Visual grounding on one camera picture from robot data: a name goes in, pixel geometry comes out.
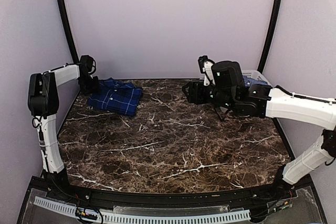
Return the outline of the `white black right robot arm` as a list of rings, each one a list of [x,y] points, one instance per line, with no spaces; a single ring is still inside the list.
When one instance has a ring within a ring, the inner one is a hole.
[[[190,81],[182,91],[189,103],[210,103],[238,115],[290,119],[323,128],[321,136],[307,150],[279,169],[275,183],[268,187],[268,195],[273,200],[286,194],[288,185],[296,184],[320,165],[330,165],[335,160],[335,101],[332,99],[307,97],[280,86],[262,84],[206,86],[201,81]]]

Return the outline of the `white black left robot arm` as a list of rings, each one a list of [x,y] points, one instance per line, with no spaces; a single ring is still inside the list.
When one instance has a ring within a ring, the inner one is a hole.
[[[56,119],[59,109],[58,87],[77,80],[83,94],[99,90],[96,61],[85,59],[79,63],[35,73],[30,76],[28,108],[32,115],[32,126],[37,130],[40,152],[43,159],[43,172],[46,180],[53,180],[53,191],[63,201],[74,197],[74,189],[69,186],[65,165],[58,146]]]

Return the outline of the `blue plaid long sleeve shirt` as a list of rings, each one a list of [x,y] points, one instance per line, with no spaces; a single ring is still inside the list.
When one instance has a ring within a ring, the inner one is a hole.
[[[93,109],[117,113],[123,116],[135,116],[142,98],[143,89],[132,82],[121,82],[109,78],[99,80],[100,90],[88,98]]]

